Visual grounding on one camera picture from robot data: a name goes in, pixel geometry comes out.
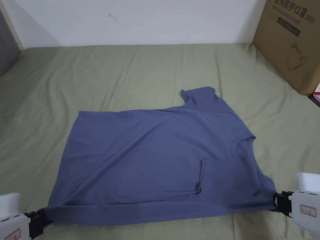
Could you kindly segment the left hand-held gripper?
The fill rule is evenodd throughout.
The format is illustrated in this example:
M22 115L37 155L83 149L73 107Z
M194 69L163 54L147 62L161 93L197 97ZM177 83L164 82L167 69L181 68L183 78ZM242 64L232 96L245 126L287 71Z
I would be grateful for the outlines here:
M0 196L0 239L1 240L34 240L38 232L54 222L48 217L44 208L38 210L37 223L35 212L19 212L19 193L9 193Z

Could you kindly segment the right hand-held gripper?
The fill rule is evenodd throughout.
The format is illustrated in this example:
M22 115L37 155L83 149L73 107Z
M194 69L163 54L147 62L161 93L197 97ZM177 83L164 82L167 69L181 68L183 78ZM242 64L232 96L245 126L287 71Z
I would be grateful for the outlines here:
M298 190L273 195L274 211L293 219L294 223L320 239L320 175L297 173Z

